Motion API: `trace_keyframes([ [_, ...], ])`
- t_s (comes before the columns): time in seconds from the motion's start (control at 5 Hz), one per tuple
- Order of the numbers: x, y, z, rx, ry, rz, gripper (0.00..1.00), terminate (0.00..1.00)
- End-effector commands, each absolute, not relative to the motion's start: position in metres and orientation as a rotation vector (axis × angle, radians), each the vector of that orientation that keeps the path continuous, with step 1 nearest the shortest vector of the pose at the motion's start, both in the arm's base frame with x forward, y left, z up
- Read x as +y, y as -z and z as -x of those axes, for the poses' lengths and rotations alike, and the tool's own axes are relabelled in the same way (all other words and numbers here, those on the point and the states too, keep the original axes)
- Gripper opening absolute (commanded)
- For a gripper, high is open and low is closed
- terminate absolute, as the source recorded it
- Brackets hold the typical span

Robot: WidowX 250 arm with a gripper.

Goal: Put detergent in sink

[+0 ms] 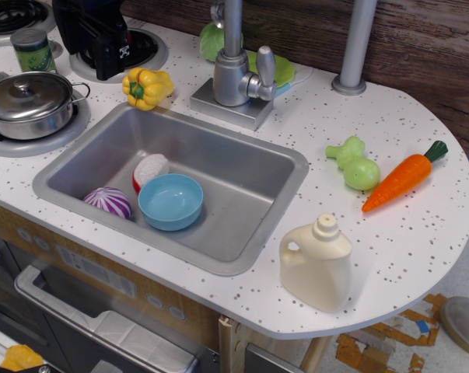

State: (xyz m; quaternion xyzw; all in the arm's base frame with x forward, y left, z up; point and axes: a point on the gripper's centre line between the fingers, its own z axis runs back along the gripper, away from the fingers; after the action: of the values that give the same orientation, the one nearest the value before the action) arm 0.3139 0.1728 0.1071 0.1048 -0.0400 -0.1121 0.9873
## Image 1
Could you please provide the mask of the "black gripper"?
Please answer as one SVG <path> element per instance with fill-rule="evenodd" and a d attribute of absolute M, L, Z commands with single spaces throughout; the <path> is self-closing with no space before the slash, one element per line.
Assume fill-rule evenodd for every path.
<path fill-rule="evenodd" d="M 130 55 L 121 1 L 53 1 L 55 22 L 70 54 L 88 51 L 96 77 L 108 80 L 125 69 Z"/>

